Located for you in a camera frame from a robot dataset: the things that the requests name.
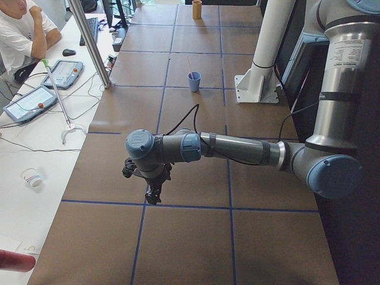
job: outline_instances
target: brown tile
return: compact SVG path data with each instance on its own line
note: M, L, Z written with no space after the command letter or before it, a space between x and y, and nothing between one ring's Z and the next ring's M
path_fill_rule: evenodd
M189 57L191 70L201 73L201 88L223 88L220 55L187 55L184 53L170 55L166 86L189 87L187 76L190 71L187 56Z
M219 9L214 5L202 6L202 19L192 18L192 6L181 5L178 8L176 25L178 26L219 26Z
M88 134L63 199L143 203L144 179L122 175L126 135Z
M223 91L200 89L194 93L188 88L165 89L159 133L169 132L196 104L199 104L197 130L225 134ZM181 128L194 129L194 113L184 120Z
M236 137L277 138L282 120L290 113L283 98L279 104L237 103L235 90L226 90L228 134ZM284 124L282 138L297 138L291 118Z
M113 86L103 93L91 132L122 132L147 129L156 133L163 88Z
M221 28L221 50L223 53L252 55L255 53L259 28Z
M148 207L134 284L233 284L229 211Z
M120 52L110 79L116 85L164 86L168 53Z
M129 284L142 209L62 202L28 285Z
M228 27L261 27L262 15L256 6L220 6L220 25Z
M174 27L138 26L129 27L122 51L170 52Z
M226 160L202 157L176 163L170 176L162 187L162 204L229 207Z
M253 58L253 55L223 55L225 88L235 88L235 75L244 75L251 68Z
M219 28L176 26L172 52L220 53Z
M132 24L174 25L177 7L177 5L138 7L132 18Z
M338 285L318 213L234 211L237 284Z
M238 208L317 210L313 192L294 175L269 166L230 164L232 204Z

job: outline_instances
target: metal pole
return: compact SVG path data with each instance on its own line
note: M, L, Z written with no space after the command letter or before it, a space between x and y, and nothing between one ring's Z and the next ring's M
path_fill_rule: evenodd
M70 10L72 11L75 21L78 24L79 30L83 35L85 45L95 65L95 69L99 74L99 77L102 80L104 87L107 89L111 86L111 81L103 64L102 57L99 54L99 50L97 49L94 38L91 35L91 31L88 27L82 5L80 4L79 0L68 0L68 2L70 5Z
M47 74L49 75L49 78L50 78L50 81L52 82L52 85L53 85L53 88L54 88L54 91L55 91L55 94L57 95L57 98L58 98L58 102L59 104L61 105L61 109L62 109L62 112L64 113L64 117L65 117L65 120L66 120L66 123L67 125L69 126L69 128L71 127L71 122L70 122L70 119L66 113L66 109L65 109L65 106L64 104L62 103L62 100L61 100L61 97L59 95L59 91L57 89L57 85L55 85L55 79L50 71L50 68L49 68L49 64L48 64L48 61L46 59L42 59L42 62L43 64L45 65L45 68L46 68L46 71L47 71Z

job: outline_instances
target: computer mouse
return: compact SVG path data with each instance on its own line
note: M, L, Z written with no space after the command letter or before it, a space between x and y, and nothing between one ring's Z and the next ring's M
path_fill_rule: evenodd
M77 52L73 49L64 49L62 52L63 56L70 56L70 55L75 55Z

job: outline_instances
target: robotic arm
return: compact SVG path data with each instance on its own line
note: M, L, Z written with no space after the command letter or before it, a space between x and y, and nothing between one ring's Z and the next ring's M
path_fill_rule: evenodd
M362 168L348 155L309 150L305 145L280 141L277 144L180 129L174 135L152 135L138 129L126 139L130 157L123 175L144 178L150 186L145 194L150 204L161 202L162 184L170 180L172 165L206 157L232 159L249 165L267 165L293 172L310 188L327 198L341 197L357 187Z
M353 157L352 129L366 61L380 31L378 14L379 1L308 1L304 32L316 39L324 33L330 45L314 133L305 144L273 144L189 129L175 135L152 135L139 129L126 139L130 158L125 161L124 176L135 174L147 181L150 189L145 197L150 204L161 202L162 184L170 180L172 163L192 162L201 156L291 172L326 198L355 190L363 170Z

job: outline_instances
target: man's hand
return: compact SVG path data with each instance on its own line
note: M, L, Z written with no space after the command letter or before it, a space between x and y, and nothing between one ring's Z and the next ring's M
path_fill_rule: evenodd
M41 15L42 8L41 7L33 6L29 9L29 12L30 12L30 14L34 20L37 18L42 18L42 15Z

